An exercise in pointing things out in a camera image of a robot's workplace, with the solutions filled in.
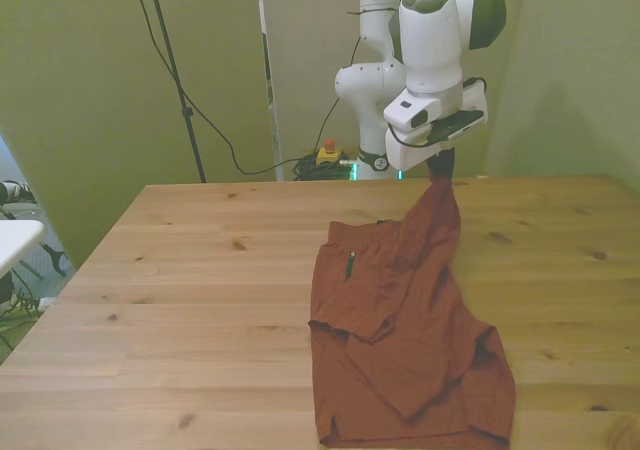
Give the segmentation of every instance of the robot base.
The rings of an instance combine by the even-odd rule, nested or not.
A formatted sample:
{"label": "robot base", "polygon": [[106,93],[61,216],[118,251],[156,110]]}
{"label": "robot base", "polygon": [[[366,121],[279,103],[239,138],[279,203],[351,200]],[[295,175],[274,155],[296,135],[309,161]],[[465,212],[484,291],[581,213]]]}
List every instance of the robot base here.
{"label": "robot base", "polygon": [[384,171],[376,171],[371,168],[371,165],[360,159],[358,159],[356,165],[358,167],[358,180],[398,180],[398,170],[391,166]]}

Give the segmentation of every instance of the yellow base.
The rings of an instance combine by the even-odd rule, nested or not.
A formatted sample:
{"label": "yellow base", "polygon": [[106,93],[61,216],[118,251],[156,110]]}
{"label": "yellow base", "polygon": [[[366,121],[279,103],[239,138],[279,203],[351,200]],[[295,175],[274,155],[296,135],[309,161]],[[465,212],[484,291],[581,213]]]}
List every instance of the yellow base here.
{"label": "yellow base", "polygon": [[318,156],[316,157],[316,165],[320,165],[324,162],[337,162],[338,160],[340,160],[340,155],[342,155],[342,152],[339,148],[336,148],[335,152],[333,153],[327,153],[327,151],[323,147],[320,149],[320,151],[318,152]]}

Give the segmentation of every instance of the light stand pole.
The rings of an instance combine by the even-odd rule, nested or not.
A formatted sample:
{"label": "light stand pole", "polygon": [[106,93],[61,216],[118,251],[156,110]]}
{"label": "light stand pole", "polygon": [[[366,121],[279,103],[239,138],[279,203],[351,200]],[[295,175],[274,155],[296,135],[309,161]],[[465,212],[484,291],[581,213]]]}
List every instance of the light stand pole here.
{"label": "light stand pole", "polygon": [[164,38],[164,44],[167,47],[167,55],[169,57],[169,63],[171,65],[171,73],[173,79],[176,82],[178,89],[178,96],[180,97],[180,104],[182,105],[182,116],[187,125],[187,132],[189,132],[189,139],[191,140],[191,147],[193,148],[193,155],[196,159],[196,165],[198,167],[198,174],[200,175],[200,181],[207,183],[207,177],[204,173],[204,167],[202,166],[202,159],[200,158],[200,151],[198,150],[198,143],[196,141],[196,134],[193,131],[193,123],[191,117],[193,116],[193,109],[187,105],[187,101],[180,83],[180,76],[178,75],[178,67],[176,66],[176,59],[173,56],[173,50],[171,49],[171,42],[169,41],[169,33],[167,32],[167,25],[164,22],[164,16],[162,15],[162,8],[160,8],[160,0],[153,0],[153,5],[156,8],[158,15],[158,22],[160,22],[160,29],[162,30],[162,37]]}

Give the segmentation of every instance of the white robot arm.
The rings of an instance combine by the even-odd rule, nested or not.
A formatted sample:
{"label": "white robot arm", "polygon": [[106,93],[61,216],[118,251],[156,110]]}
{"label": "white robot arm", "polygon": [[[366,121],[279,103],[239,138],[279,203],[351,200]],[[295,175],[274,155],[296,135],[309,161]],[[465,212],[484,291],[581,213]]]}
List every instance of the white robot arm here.
{"label": "white robot arm", "polygon": [[460,58],[465,49],[493,43],[506,8],[504,0],[360,3],[361,38],[384,61],[342,69],[336,90],[358,115],[360,175],[389,178],[389,164],[407,170],[487,122],[486,84],[464,82]]}

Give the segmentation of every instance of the table surface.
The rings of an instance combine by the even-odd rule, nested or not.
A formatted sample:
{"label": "table surface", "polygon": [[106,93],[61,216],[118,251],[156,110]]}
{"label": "table surface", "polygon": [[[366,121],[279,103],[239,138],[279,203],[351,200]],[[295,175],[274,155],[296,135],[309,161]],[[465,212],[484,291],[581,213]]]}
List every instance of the table surface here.
{"label": "table surface", "polygon": [[0,220],[0,277],[44,238],[44,225],[35,220]]}
{"label": "table surface", "polygon": [[[0,448],[317,448],[307,320],[328,222],[400,218],[426,186],[147,187],[0,367]],[[517,381],[513,448],[640,448],[640,199],[606,178],[455,191],[455,273]]]}

